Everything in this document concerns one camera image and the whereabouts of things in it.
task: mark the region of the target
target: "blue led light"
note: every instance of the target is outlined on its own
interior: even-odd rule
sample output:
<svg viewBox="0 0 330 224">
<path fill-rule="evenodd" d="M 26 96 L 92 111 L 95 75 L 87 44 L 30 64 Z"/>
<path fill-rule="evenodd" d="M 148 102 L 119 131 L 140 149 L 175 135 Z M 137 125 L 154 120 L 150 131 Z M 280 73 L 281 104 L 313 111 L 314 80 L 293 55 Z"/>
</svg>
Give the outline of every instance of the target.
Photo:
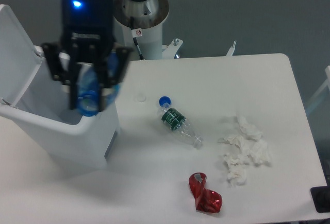
<svg viewBox="0 0 330 224">
<path fill-rule="evenodd" d="M 76 8 L 80 8 L 82 6 L 82 3 L 79 1 L 76 1 L 76 0 L 72 1 L 72 3 L 74 5 L 74 7 L 76 7 Z"/>
</svg>

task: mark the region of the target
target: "green bottle label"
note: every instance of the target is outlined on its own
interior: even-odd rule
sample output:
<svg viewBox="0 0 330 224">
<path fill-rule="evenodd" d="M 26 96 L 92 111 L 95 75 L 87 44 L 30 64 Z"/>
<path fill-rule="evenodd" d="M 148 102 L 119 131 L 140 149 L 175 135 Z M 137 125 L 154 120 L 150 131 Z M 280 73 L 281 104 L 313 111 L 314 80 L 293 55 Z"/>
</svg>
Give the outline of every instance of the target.
<svg viewBox="0 0 330 224">
<path fill-rule="evenodd" d="M 161 118 L 164 123 L 171 126 L 171 130 L 176 130 L 186 118 L 174 108 L 170 108 Z"/>
</svg>

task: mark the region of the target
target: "trash bin lid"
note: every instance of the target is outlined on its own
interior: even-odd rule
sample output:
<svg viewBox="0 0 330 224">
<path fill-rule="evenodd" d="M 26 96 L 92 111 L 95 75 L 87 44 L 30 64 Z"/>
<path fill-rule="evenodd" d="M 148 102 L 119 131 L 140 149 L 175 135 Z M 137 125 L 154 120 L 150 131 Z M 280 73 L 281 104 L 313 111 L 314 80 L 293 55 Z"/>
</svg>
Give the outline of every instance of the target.
<svg viewBox="0 0 330 224">
<path fill-rule="evenodd" d="M 0 5 L 0 103 L 16 105 L 42 62 L 8 5 Z"/>
</svg>

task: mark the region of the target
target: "metal bracket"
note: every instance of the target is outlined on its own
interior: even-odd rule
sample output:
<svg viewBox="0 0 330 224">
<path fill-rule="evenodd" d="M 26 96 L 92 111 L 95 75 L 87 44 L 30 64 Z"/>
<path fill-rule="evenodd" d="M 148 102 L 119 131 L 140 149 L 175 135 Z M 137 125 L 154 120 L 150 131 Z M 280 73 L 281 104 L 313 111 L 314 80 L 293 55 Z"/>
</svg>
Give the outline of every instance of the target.
<svg viewBox="0 0 330 224">
<path fill-rule="evenodd" d="M 176 38 L 171 42 L 171 44 L 167 45 L 165 48 L 163 47 L 163 59 L 175 58 L 177 51 L 180 49 L 183 43 L 183 40 Z"/>
<path fill-rule="evenodd" d="M 0 103 L 3 104 L 3 105 L 7 105 L 7 106 L 13 107 L 13 108 L 15 108 L 15 109 L 18 109 L 18 107 L 13 106 L 11 103 L 9 103 L 8 101 L 6 101 L 6 100 L 3 99 L 2 97 L 0 98 Z"/>
</svg>

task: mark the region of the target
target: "warning sticker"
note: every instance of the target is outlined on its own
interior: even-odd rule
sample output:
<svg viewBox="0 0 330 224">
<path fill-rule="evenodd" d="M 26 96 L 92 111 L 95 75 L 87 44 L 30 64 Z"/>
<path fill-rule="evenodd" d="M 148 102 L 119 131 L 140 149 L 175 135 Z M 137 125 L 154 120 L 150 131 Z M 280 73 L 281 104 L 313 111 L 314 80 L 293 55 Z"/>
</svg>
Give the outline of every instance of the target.
<svg viewBox="0 0 330 224">
<path fill-rule="evenodd" d="M 133 29 L 132 30 L 132 36 L 133 36 L 133 38 L 141 37 L 142 36 L 142 29 L 141 28 Z"/>
</svg>

